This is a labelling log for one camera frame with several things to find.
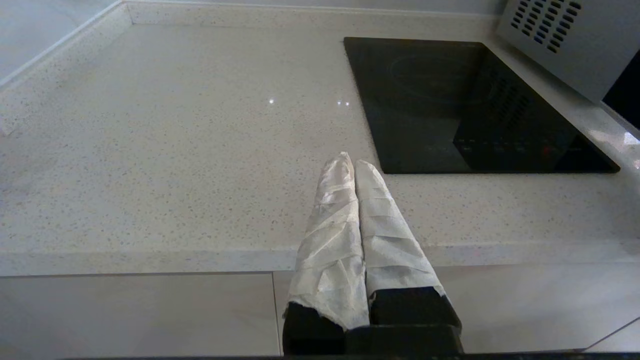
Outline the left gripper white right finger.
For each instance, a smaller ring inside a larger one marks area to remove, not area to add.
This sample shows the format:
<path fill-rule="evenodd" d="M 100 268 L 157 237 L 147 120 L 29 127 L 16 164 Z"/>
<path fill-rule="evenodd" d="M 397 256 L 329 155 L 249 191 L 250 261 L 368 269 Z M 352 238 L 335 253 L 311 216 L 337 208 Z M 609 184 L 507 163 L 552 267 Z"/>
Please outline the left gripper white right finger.
<path fill-rule="evenodd" d="M 461 333 L 462 323 L 444 286 L 381 173 L 359 160 L 355 183 L 371 323 L 448 326 Z"/>

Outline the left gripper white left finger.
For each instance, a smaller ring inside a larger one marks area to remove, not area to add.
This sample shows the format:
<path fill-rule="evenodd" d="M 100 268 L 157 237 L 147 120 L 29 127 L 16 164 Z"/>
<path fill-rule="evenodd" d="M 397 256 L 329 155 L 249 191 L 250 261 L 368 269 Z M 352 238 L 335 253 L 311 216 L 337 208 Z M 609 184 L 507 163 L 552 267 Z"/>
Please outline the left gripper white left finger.
<path fill-rule="evenodd" d="M 320 172 L 283 318 L 286 356 L 341 355 L 348 333 L 370 325 L 355 170 L 346 152 Z"/>

